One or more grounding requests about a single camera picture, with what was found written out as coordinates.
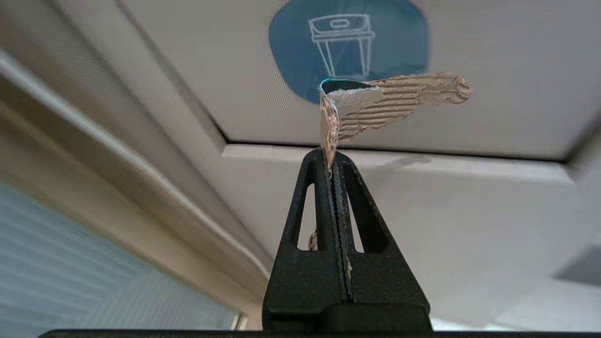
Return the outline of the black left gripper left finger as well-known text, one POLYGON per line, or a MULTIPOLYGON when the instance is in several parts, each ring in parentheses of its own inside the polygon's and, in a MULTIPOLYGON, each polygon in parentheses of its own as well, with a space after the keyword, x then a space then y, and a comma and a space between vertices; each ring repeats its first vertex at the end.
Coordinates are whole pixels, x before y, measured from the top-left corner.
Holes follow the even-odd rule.
POLYGON ((339 228, 324 150, 307 153, 284 224, 283 235, 262 302, 264 331, 317 331, 325 308, 348 300, 339 228), (314 187, 318 249, 298 248, 309 186, 314 187))

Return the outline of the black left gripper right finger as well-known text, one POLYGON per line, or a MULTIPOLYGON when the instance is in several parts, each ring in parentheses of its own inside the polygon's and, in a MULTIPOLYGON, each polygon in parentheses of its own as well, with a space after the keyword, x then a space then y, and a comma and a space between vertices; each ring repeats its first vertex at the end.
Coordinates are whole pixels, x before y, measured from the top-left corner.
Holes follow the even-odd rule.
POLYGON ((332 207, 343 299, 324 310, 328 331, 431 331, 430 304, 353 161, 337 153, 332 207))

